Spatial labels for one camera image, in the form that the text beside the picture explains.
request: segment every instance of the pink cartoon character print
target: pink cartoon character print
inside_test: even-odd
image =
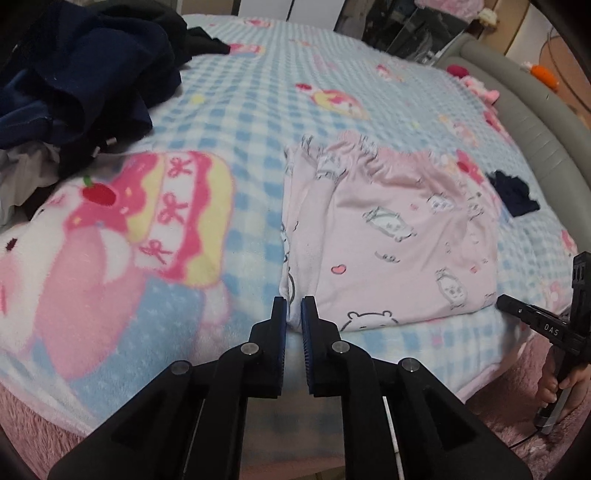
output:
[[[339,90],[321,90],[307,83],[298,83],[297,90],[307,96],[319,107],[340,113],[351,118],[368,120],[369,115],[359,101]]]
[[[87,185],[83,197],[89,200],[87,191],[97,187]],[[139,268],[190,287],[217,281],[233,197],[223,160],[201,152],[135,155],[109,186],[101,186],[103,194],[107,190],[114,203],[105,205],[93,195],[70,215],[66,228],[100,222],[134,246]]]
[[[259,20],[257,18],[240,18],[238,21],[244,25],[248,25],[249,27],[257,28],[270,28],[272,25],[272,23],[268,20]]]
[[[478,147],[478,140],[472,130],[470,130],[463,122],[455,122],[446,115],[439,115],[439,121],[445,125],[447,130],[458,137],[468,147]]]
[[[541,281],[542,293],[546,302],[546,309],[552,313],[560,313],[567,307],[567,301],[564,298],[560,282],[553,281],[548,284],[544,280]]]
[[[26,355],[41,338],[65,380],[93,371],[133,320],[149,276],[219,283],[232,199],[227,165],[200,152],[134,155],[114,179],[68,181],[2,236],[11,247],[0,257],[0,348]]]
[[[235,57],[256,58],[264,53],[265,47],[262,45],[230,43],[230,55]]]
[[[380,63],[376,66],[375,68],[376,72],[378,72],[378,75],[383,78],[384,80],[386,80],[386,82],[391,82],[393,80],[396,80],[398,82],[403,82],[404,79],[400,76],[400,75],[395,75],[392,70],[390,70],[386,65]]]
[[[306,40],[298,40],[296,38],[291,38],[290,42],[294,43],[295,45],[299,45],[300,47],[313,47],[314,46]]]
[[[573,257],[579,252],[579,250],[577,249],[577,244],[574,242],[573,237],[571,237],[566,230],[562,230],[560,232],[560,238],[562,239],[562,246],[564,247],[564,251],[569,257]]]
[[[10,237],[10,249],[0,254],[0,348],[26,356],[41,338],[65,380],[92,371],[112,352],[145,282],[113,248],[125,245],[118,235],[63,228],[83,201],[78,188],[61,188],[30,223],[2,236]]]
[[[484,175],[480,167],[472,160],[471,156],[463,150],[456,150],[457,154],[457,166],[458,168],[468,175],[478,185],[482,185],[485,181]]]
[[[511,138],[509,132],[503,127],[502,123],[491,109],[485,110],[483,115],[486,123],[496,130],[503,140],[511,146],[515,145],[513,138]]]

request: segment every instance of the red cherry print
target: red cherry print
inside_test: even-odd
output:
[[[82,196],[92,203],[97,203],[105,207],[110,207],[115,203],[117,196],[107,185],[102,183],[93,183],[90,177],[84,177],[84,187]]]

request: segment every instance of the padded headboard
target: padded headboard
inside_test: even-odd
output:
[[[499,119],[579,251],[591,251],[591,132],[545,85],[468,34],[454,40],[436,67],[451,64],[501,93]]]

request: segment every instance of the navy blue clothing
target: navy blue clothing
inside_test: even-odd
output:
[[[92,142],[122,132],[140,138],[152,127],[148,108],[180,82],[159,25],[55,2],[0,77],[0,148],[28,140],[62,146],[87,134]]]
[[[530,188],[519,177],[505,175],[501,170],[486,175],[513,217],[540,209],[540,204],[530,199]]]

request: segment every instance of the cartoon print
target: cartoon print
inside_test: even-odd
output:
[[[541,282],[542,293],[546,300],[546,309],[552,313],[559,313],[560,310],[565,306],[563,300],[562,287],[560,282],[553,281],[548,285],[545,281]]]
[[[230,55],[235,57],[255,58],[265,54],[262,45],[249,45],[244,43],[230,43]]]
[[[387,255],[387,254],[379,254],[377,252],[374,252],[374,255],[376,256],[376,258],[379,258],[380,260],[384,260],[385,262],[388,263],[400,263],[400,260],[398,258],[396,258],[394,255]]]
[[[460,174],[460,169],[457,165],[457,160],[454,155],[451,154],[443,154],[439,155],[431,155],[431,162],[438,168],[444,170],[449,176],[453,178],[457,178]]]
[[[404,82],[404,79],[400,75],[393,74],[392,70],[390,70],[386,65],[380,63],[376,66],[375,70],[378,72],[380,77],[386,80],[386,82],[391,82],[392,80]]]
[[[484,295],[484,303],[482,304],[482,308],[492,305],[495,302],[495,300],[496,300],[496,292],[495,291],[493,293],[487,293],[486,295]]]
[[[560,236],[561,236],[562,245],[564,247],[564,250],[566,251],[566,254],[569,257],[576,255],[578,253],[577,244],[574,243],[574,240],[569,235],[569,233],[566,230],[562,230],[560,232]]]
[[[238,23],[248,25],[249,27],[269,28],[272,23],[267,20],[258,20],[256,18],[239,18]]]
[[[283,251],[284,251],[283,263],[286,263],[290,257],[290,241],[287,238],[287,234],[285,232],[285,225],[283,224],[283,222],[281,222],[280,235],[281,235],[281,240],[283,240]]]
[[[476,198],[468,198],[468,220],[474,220],[474,218],[484,213],[484,207],[478,203]]]
[[[509,132],[503,127],[497,116],[490,109],[484,111],[484,120],[489,124],[503,139],[511,146],[515,145],[514,140],[509,135]]]
[[[378,156],[380,147],[378,147],[377,140],[370,138],[368,135],[361,135],[359,132],[353,130],[345,130],[339,135],[339,138],[345,142],[357,145],[370,158],[376,158]]]
[[[452,310],[466,304],[467,292],[460,280],[447,268],[435,272],[435,281],[439,291],[451,304]]]
[[[467,146],[476,148],[478,140],[476,135],[462,122],[454,122],[446,115],[439,115],[439,121],[445,125],[447,130],[462,140]]]
[[[383,322],[383,324],[379,325],[380,327],[385,327],[389,321],[393,321],[394,323],[398,324],[398,320],[392,317],[392,312],[389,310],[384,310],[382,313],[377,312],[368,312],[368,313],[357,313],[357,312],[349,312],[347,314],[349,317],[349,321],[346,322],[341,328],[340,331],[344,332],[345,329],[352,324],[352,322],[356,322],[357,319],[362,319],[360,322],[364,323],[374,323],[374,322]],[[367,325],[361,325],[356,327],[356,329],[362,330],[367,328]]]
[[[343,264],[336,265],[336,266],[332,267],[330,269],[330,271],[332,273],[334,273],[335,275],[342,275],[343,273],[345,273],[347,271],[347,265],[343,265]]]
[[[378,156],[378,145],[375,141],[370,140],[367,135],[361,135],[359,137],[359,148],[370,158],[376,158]]]
[[[359,101],[345,92],[339,90],[321,90],[306,83],[298,83],[295,87],[300,92],[308,95],[319,107],[351,118],[369,119],[367,111]]]
[[[478,167],[474,160],[472,160],[472,157],[460,149],[456,150],[456,153],[458,168],[478,185],[482,185],[485,180],[484,175],[482,174],[480,167]]]
[[[289,283],[287,284],[287,293],[290,296],[289,301],[291,305],[296,297],[296,282],[294,282],[294,277],[291,275],[291,267],[287,267],[287,278],[289,279]]]
[[[85,185],[67,231],[98,226],[121,234],[132,245],[134,264],[163,280],[198,288],[218,281],[233,198],[222,159],[201,152],[138,154],[109,186],[90,179]]]
[[[232,201],[227,165],[200,152],[132,155],[112,180],[70,180],[0,249],[0,348],[23,355],[41,338],[65,380],[93,371],[133,320],[150,277],[219,283]],[[50,232],[43,255],[17,262],[20,247],[36,248],[38,239],[20,235],[31,225]],[[35,300],[23,306],[23,295]]]
[[[323,154],[318,158],[316,180],[329,179],[337,183],[346,171],[336,155],[332,153]]]
[[[316,70],[318,70],[320,73],[327,73],[331,70],[339,69],[336,63],[325,60],[321,55],[318,55],[317,53],[314,53],[312,55],[312,60],[314,62],[314,67],[316,67]]]
[[[399,213],[388,210],[384,207],[376,207],[363,214],[366,223],[377,228],[385,235],[401,242],[410,236],[416,236],[413,227],[408,225]]]
[[[456,204],[453,202],[453,200],[447,198],[442,193],[431,195],[427,200],[427,204],[433,213],[451,212],[456,208]]]
[[[300,47],[313,47],[314,46],[310,42],[307,42],[306,40],[298,40],[296,38],[291,38],[290,42],[295,43],[296,45],[299,45]]]

